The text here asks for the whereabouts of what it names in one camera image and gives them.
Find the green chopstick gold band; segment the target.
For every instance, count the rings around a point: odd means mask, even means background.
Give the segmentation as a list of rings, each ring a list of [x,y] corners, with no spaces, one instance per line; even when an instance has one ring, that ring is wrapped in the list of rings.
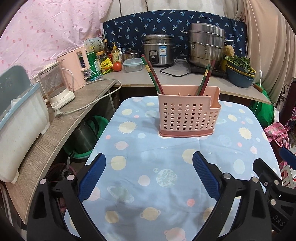
[[[204,73],[202,82],[201,82],[200,86],[198,87],[195,95],[203,95],[205,88],[207,86],[207,83],[209,81],[210,75],[211,75],[211,65],[208,64],[206,71]]]

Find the pink floral cloth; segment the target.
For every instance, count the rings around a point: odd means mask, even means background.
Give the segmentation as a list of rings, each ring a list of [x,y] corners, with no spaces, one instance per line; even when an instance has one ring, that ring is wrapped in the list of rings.
[[[280,148],[285,147],[290,148],[290,142],[287,130],[285,127],[279,123],[273,123],[264,129],[264,132],[267,136],[268,141],[271,144],[275,157],[277,159],[280,170],[287,165],[287,162],[284,161],[279,154]]]

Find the green plastic bag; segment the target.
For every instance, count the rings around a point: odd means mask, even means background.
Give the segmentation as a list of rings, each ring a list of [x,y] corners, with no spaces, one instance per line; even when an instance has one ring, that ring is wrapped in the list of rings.
[[[263,128],[268,127],[274,120],[274,105],[258,101],[251,101],[248,106]]]

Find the blue planet pattern tablecloth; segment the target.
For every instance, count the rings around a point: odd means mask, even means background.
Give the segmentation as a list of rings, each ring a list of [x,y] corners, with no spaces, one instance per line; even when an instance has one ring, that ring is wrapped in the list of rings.
[[[196,151],[236,179],[253,177],[258,158],[280,174],[252,111],[220,104],[214,133],[199,138],[161,136],[157,97],[120,104],[89,156],[104,154],[106,168],[83,202],[107,240],[192,240],[216,203],[192,165]]]

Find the pink perforated utensil holder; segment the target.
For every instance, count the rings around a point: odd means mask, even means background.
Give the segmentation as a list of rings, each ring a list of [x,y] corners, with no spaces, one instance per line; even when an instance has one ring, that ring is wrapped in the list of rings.
[[[164,85],[159,94],[159,134],[170,138],[209,136],[221,111],[220,88],[208,86],[196,95],[197,85]]]

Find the white dish drainer bin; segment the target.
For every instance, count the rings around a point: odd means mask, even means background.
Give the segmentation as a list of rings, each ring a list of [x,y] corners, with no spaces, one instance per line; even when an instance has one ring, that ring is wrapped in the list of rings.
[[[31,84],[23,66],[1,75],[1,181],[16,183],[31,145],[50,125],[40,84]]]

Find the blue bowl with greens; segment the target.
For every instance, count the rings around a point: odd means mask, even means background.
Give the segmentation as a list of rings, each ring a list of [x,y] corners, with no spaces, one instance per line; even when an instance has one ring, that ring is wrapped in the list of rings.
[[[237,87],[249,88],[256,76],[250,59],[234,55],[225,57],[225,60],[228,80]]]

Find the white glass kettle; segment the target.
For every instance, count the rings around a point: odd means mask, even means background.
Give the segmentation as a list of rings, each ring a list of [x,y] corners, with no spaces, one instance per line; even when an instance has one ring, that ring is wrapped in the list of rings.
[[[46,100],[53,110],[62,108],[75,98],[75,94],[70,91],[64,80],[63,68],[59,61],[46,65],[32,80],[41,84]]]

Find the green tin can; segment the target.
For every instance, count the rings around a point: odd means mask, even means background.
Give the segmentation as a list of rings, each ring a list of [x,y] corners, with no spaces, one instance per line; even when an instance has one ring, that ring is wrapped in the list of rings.
[[[87,70],[86,78],[91,80],[101,75],[101,65],[95,51],[87,53],[89,69]]]

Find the wooden counter shelf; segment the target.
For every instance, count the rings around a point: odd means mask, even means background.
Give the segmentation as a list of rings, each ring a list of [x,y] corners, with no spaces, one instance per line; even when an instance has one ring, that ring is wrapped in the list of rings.
[[[152,81],[145,69],[137,72],[124,71],[107,74],[97,82],[85,85],[75,93],[75,99],[62,108],[69,115],[56,118],[50,108],[48,130],[31,145],[19,168],[15,184],[6,184],[11,201],[23,223],[27,223],[31,202],[37,181],[45,177],[56,156],[71,133],[86,116],[99,113],[111,116],[107,110],[114,108],[123,99],[116,94],[115,100],[104,97],[111,88],[121,87],[124,97],[148,96],[154,94]]]

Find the pink electric kettle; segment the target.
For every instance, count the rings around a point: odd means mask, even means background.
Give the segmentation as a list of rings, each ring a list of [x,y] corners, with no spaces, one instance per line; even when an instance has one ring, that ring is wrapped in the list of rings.
[[[72,92],[85,86],[84,71],[89,70],[90,65],[84,47],[59,55],[57,61],[61,64],[65,81]]]

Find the yellow snack packet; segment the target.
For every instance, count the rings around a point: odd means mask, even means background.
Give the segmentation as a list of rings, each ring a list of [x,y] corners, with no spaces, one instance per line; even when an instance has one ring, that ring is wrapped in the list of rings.
[[[113,71],[113,63],[109,58],[101,62],[101,71],[103,75]]]

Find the clear food container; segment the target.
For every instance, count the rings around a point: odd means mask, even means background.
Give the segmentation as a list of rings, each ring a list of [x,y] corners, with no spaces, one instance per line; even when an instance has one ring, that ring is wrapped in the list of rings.
[[[136,72],[141,71],[143,62],[141,58],[126,59],[123,62],[123,68],[125,72]]]

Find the yellow oil bottle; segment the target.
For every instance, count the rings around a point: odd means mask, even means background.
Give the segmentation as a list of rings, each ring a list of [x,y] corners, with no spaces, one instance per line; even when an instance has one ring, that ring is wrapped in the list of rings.
[[[121,52],[116,46],[116,42],[112,43],[112,51],[111,51],[111,56],[112,56],[112,62],[114,63],[122,63],[121,59]]]

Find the small steel pot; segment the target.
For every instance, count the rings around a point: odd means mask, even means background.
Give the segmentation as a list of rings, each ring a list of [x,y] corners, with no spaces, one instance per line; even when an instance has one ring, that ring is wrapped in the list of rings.
[[[128,48],[123,54],[122,54],[122,60],[125,61],[127,59],[135,59],[140,58],[140,51],[134,50],[132,48]]]

